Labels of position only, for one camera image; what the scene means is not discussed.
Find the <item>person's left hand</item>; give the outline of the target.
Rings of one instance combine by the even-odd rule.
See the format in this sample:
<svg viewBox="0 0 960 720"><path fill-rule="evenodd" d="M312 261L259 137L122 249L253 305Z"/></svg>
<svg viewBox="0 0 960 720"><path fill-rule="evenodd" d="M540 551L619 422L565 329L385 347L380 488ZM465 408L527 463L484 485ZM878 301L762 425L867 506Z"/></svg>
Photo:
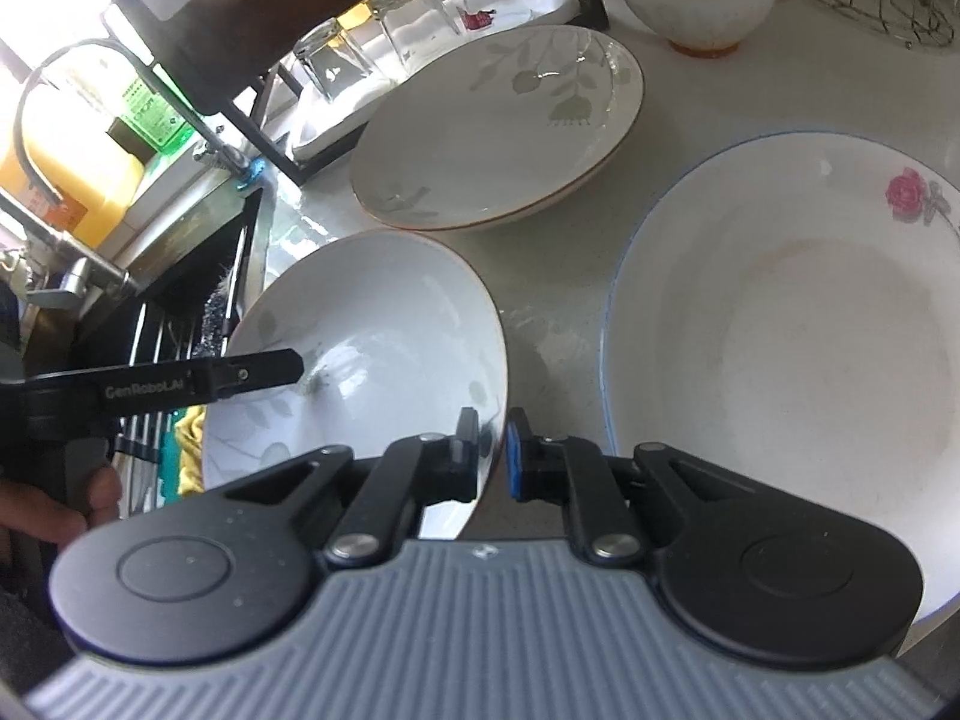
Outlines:
<svg viewBox="0 0 960 720"><path fill-rule="evenodd" d="M11 535L14 533L65 548L91 528L117 520L121 497L121 478L109 465L101 466L89 478L86 489L87 514L60 504L32 486L3 479L0 502L3 566L13 561Z"/></svg>

